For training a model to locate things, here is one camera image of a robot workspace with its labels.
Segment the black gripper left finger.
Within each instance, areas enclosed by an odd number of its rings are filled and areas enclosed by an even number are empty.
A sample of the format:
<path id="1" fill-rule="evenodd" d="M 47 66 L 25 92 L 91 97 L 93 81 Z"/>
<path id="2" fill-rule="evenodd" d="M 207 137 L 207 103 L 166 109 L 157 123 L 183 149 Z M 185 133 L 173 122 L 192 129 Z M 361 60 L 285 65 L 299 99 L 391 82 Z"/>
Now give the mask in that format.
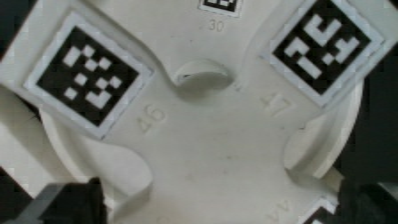
<path id="1" fill-rule="evenodd" d="M 11 224 L 107 224 L 102 180 L 50 184 Z"/>

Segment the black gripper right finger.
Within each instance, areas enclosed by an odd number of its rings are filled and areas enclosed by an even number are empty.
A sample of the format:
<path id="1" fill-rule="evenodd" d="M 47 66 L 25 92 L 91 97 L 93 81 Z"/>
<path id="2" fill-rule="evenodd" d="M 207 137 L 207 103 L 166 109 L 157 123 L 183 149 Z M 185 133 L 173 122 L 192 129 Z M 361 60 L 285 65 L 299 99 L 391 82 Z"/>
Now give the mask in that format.
<path id="1" fill-rule="evenodd" d="M 345 180 L 338 199 L 338 224 L 398 224 L 398 183 Z"/>

